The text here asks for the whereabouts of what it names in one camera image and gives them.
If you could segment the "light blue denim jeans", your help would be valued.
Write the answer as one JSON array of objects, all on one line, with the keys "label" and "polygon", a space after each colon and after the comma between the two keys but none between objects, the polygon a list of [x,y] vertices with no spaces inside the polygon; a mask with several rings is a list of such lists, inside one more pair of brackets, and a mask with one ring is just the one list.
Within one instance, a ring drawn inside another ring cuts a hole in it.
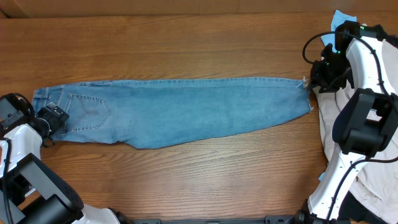
[{"label": "light blue denim jeans", "polygon": [[32,104],[68,114],[55,140],[158,149],[286,123],[310,112],[308,95],[286,78],[105,80],[40,88]]}]

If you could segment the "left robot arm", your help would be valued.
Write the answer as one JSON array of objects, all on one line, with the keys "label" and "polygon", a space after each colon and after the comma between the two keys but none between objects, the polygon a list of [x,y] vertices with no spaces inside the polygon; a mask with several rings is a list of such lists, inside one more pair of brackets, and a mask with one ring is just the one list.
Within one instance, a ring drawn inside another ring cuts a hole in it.
[{"label": "left robot arm", "polygon": [[40,159],[40,150],[69,118],[54,103],[39,112],[26,97],[1,97],[1,223],[130,223],[112,208],[85,205]]}]

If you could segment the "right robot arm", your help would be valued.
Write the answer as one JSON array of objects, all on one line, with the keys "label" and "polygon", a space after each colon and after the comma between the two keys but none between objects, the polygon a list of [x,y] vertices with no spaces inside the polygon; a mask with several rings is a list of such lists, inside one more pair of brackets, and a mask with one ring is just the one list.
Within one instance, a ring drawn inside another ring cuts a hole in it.
[{"label": "right robot arm", "polygon": [[335,93],[350,85],[353,96],[336,117],[333,151],[325,175],[314,193],[286,223],[341,223],[340,205],[358,172],[377,162],[397,129],[397,93],[382,60],[382,41],[397,46],[397,37],[382,26],[344,21],[332,34],[335,43],[312,62],[309,89]]}]

